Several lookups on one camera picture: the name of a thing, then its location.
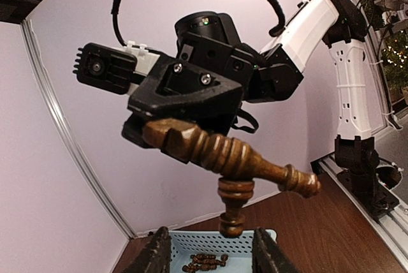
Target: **bolt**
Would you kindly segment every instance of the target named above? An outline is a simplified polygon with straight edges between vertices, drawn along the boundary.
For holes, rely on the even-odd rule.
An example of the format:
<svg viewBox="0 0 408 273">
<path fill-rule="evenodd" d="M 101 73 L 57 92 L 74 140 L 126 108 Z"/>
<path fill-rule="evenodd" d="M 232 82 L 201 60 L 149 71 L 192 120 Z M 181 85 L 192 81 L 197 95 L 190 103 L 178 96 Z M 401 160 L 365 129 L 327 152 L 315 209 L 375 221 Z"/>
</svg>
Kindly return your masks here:
<svg viewBox="0 0 408 273">
<path fill-rule="evenodd" d="M 173 67 L 173 70 L 175 73 L 180 73 L 183 70 L 183 65 L 182 64 L 175 64 Z"/>
<path fill-rule="evenodd" d="M 101 66 L 100 63 L 94 63 L 94 65 L 92 66 L 92 69 L 93 69 L 95 72 L 99 72 L 99 71 L 101 71 L 102 66 Z"/>
<path fill-rule="evenodd" d="M 201 76 L 201 83 L 203 85 L 208 85 L 209 83 L 211 83 L 211 75 L 207 74 L 203 74 Z"/>
</svg>

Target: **wooden table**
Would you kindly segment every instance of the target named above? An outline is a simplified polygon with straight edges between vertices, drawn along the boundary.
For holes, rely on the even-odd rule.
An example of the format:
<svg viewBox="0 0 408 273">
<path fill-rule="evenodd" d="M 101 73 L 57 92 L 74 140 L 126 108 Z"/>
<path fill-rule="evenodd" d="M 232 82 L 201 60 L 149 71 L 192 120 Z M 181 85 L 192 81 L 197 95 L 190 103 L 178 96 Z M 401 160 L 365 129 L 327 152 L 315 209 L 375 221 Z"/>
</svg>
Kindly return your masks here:
<svg viewBox="0 0 408 273">
<path fill-rule="evenodd" d="M 246 207 L 246 228 L 275 230 L 278 245 L 303 273 L 405 272 L 342 190 L 327 174 L 319 178 L 323 191 L 314 198 L 280 193 Z M 216 230 L 217 225 L 215 218 L 183 230 Z M 132 240 L 113 273 L 121 273 L 147 241 Z"/>
</svg>

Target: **wooden gavel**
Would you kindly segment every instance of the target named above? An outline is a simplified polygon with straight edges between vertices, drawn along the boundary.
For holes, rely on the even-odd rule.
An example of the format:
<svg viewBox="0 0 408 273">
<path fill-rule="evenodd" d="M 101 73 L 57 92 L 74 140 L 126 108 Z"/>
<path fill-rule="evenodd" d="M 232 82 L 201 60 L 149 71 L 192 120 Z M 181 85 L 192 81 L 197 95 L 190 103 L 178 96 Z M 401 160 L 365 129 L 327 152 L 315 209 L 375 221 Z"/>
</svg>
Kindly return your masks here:
<svg viewBox="0 0 408 273">
<path fill-rule="evenodd" d="M 218 194 L 226 205 L 219 231 L 236 238 L 244 230 L 242 207 L 254 194 L 253 178 L 277 183 L 281 191 L 294 191 L 308 198 L 321 190 L 317 176 L 293 166 L 277 166 L 262 158 L 251 146 L 220 134 L 208 135 L 197 124 L 177 119 L 148 122 L 143 139 L 151 146 L 184 163 L 192 162 L 221 174 Z"/>
</svg>

